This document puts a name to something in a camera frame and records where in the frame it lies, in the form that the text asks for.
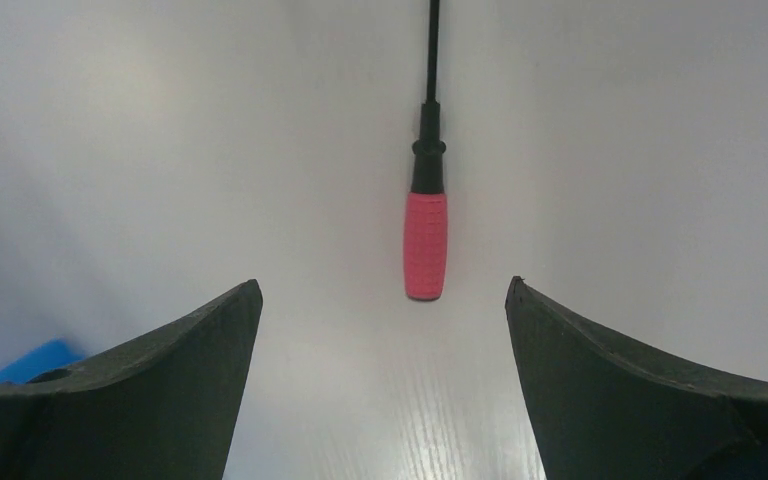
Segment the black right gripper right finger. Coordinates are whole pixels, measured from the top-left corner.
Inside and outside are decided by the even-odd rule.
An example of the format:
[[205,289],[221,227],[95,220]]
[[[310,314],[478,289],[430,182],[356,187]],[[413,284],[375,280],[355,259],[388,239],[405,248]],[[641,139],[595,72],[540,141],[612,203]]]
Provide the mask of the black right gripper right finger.
[[768,382],[703,366],[511,281],[516,368],[550,479],[768,479]]

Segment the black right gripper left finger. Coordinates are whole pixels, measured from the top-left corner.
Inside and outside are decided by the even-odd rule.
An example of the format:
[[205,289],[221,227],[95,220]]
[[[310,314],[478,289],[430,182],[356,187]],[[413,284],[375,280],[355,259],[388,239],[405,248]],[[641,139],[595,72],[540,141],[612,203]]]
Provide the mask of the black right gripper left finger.
[[25,384],[0,384],[0,479],[219,479],[263,297],[192,313]]

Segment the red handled black screwdriver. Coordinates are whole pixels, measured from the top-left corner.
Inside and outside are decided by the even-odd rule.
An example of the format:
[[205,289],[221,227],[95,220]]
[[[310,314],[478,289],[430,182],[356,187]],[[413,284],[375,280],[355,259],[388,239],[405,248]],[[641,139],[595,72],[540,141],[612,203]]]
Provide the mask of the red handled black screwdriver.
[[406,296],[414,301],[434,301],[444,289],[448,205],[444,187],[441,139],[441,106],[437,99],[440,0],[429,2],[425,100],[420,108],[418,139],[411,185],[406,199],[403,229],[403,276]]

